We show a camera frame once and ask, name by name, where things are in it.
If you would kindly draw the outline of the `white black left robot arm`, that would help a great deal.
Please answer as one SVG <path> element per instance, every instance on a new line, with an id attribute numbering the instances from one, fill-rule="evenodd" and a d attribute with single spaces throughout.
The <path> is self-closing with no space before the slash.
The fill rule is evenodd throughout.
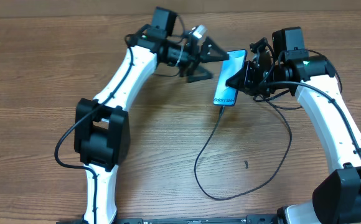
<path id="1" fill-rule="evenodd" d="M 54 158 L 87 175 L 87 208 L 79 223 L 114 223 L 116 175 L 130 147 L 129 110 L 141 87 L 164 63 L 176 67 L 187 82 L 211 79 L 202 64 L 228 60 L 203 25 L 183 29 L 170 40 L 180 16 L 157 7 L 152 21 L 124 37 L 126 55 L 109 83 L 93 99 L 82 98 L 75 122 L 58 140 Z"/>

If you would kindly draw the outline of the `Samsung Galaxy smartphone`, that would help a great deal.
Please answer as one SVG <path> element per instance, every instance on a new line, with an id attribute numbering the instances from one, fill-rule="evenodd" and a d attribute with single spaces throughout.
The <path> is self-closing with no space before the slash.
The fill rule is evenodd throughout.
<path id="1" fill-rule="evenodd" d="M 247 51 L 245 49 L 227 52 L 228 60 L 223 61 L 217 82 L 213 104 L 216 106 L 234 106 L 236 104 L 238 90 L 231 87 L 231 80 L 245 65 Z"/>

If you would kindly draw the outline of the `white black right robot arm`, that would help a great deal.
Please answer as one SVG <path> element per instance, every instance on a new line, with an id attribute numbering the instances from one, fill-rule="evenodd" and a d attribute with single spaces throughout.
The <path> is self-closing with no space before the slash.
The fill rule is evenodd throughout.
<path id="1" fill-rule="evenodd" d="M 337 70 L 324 55 L 306 48 L 300 27 L 273 33 L 245 51 L 231 52 L 223 65 L 225 85 L 270 101 L 280 90 L 296 97 L 326 155 L 328 177 L 312 198 L 280 208 L 275 223 L 361 222 L 361 132 L 342 99 Z"/>

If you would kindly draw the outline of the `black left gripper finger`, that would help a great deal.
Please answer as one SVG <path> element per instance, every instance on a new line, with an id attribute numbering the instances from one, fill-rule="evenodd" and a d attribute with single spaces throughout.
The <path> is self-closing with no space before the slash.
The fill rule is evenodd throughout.
<path id="1" fill-rule="evenodd" d="M 213 78 L 213 73 L 200 64 L 191 64 L 186 69 L 186 82 L 193 83 Z"/>
<path id="2" fill-rule="evenodd" d="M 200 49 L 202 63 L 220 62 L 229 59 L 229 55 L 221 49 L 210 37 L 206 37 Z"/>

